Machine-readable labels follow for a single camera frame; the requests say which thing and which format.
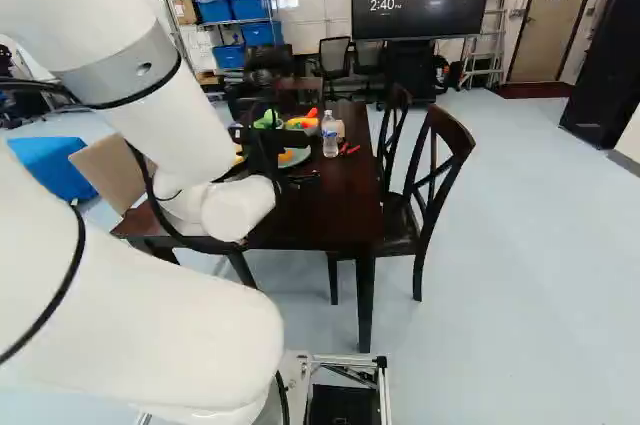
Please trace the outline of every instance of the tv stand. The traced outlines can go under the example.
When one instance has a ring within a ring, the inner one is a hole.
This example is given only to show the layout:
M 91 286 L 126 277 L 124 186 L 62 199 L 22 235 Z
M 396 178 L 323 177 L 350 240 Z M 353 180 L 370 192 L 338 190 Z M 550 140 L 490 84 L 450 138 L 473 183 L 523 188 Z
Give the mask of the tv stand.
M 387 85 L 398 83 L 413 96 L 414 103 L 435 103 L 433 40 L 387 42 L 385 76 Z

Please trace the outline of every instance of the blue cushion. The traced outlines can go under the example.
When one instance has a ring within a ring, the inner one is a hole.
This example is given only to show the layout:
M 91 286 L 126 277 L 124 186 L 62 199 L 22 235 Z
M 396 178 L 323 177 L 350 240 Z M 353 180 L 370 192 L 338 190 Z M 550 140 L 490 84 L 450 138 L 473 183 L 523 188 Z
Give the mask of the blue cushion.
M 62 200 L 88 200 L 98 195 L 69 161 L 69 155 L 87 146 L 80 138 L 12 138 L 7 143 L 31 175 Z

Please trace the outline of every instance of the plastic bottle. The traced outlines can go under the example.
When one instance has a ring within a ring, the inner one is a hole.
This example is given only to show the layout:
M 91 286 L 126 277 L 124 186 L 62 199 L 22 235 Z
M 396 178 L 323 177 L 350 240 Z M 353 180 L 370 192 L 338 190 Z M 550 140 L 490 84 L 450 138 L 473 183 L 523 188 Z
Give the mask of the plastic bottle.
M 325 110 L 322 119 L 322 153 L 327 158 L 338 156 L 338 128 L 331 110 Z

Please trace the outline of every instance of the clock display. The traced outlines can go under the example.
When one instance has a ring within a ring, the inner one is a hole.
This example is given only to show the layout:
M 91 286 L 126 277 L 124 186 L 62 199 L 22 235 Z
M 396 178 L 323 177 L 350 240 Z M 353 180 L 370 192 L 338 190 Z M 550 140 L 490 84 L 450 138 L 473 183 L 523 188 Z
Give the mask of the clock display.
M 396 0 L 369 0 L 369 4 L 371 8 L 370 12 L 378 12 L 380 10 L 400 10 L 402 8 L 402 4 L 396 3 Z

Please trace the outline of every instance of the ladder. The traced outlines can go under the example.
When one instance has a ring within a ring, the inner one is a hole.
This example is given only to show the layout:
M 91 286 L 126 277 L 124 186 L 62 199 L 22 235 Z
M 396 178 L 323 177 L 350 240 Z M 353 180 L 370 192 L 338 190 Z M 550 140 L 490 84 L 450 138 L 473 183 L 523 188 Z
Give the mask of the ladder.
M 471 90 L 473 77 L 488 75 L 487 88 L 500 84 L 504 79 L 504 43 L 507 22 L 507 0 L 497 0 L 496 8 L 485 10 L 482 20 L 482 30 L 477 35 L 464 39 L 462 46 L 462 77 L 460 88 Z M 495 28 L 487 30 L 486 22 L 493 22 Z M 479 45 L 486 44 L 482 50 Z M 477 60 L 489 60 L 489 67 L 477 69 Z

